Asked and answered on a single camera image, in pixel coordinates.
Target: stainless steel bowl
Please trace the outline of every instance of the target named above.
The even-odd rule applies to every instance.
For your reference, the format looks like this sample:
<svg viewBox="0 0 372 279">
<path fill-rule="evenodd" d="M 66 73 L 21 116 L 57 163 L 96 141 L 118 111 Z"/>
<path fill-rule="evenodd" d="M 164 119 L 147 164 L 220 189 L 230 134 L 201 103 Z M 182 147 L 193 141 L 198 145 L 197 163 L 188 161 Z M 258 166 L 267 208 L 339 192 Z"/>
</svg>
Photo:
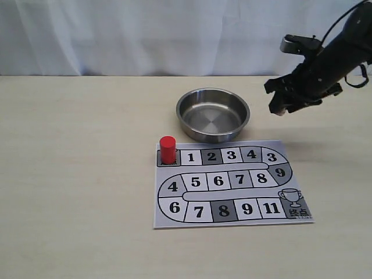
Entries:
<svg viewBox="0 0 372 279">
<path fill-rule="evenodd" d="M 200 88 L 186 93 L 178 101 L 176 112 L 189 137 L 213 144 L 231 141 L 251 116 L 242 98 L 218 88 Z"/>
</svg>

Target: light wood tabletop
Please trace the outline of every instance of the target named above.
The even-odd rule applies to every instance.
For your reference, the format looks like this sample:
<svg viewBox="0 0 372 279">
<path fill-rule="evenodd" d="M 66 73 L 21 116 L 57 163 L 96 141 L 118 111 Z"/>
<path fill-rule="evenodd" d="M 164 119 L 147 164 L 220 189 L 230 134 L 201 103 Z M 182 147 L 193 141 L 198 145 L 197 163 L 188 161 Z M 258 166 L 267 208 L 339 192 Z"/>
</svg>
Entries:
<svg viewBox="0 0 372 279">
<path fill-rule="evenodd" d="M 271 115 L 269 77 L 0 77 L 0 278 L 371 278 L 372 85 Z M 314 224 L 153 230 L 155 145 L 200 87 L 281 140 Z"/>
</svg>

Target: red cylinder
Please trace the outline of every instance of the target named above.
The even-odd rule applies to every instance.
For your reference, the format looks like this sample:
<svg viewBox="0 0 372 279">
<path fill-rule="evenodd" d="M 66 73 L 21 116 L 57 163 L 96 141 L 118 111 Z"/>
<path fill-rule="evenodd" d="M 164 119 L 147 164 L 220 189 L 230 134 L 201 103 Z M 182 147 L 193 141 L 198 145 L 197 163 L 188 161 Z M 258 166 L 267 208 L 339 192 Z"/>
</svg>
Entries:
<svg viewBox="0 0 372 279">
<path fill-rule="evenodd" d="M 176 140 L 169 135 L 160 139 L 160 159 L 163 164 L 173 164 L 176 161 Z"/>
</svg>

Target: white backdrop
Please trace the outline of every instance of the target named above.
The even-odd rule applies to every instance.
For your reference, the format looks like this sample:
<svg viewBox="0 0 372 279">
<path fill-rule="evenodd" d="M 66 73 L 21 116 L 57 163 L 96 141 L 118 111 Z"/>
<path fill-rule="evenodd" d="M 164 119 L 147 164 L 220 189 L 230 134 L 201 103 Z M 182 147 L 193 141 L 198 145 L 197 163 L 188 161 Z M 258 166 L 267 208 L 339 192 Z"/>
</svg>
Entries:
<svg viewBox="0 0 372 279">
<path fill-rule="evenodd" d="M 302 57 L 282 37 L 321 38 L 356 2 L 0 0 L 0 74 L 287 74 Z"/>
</svg>

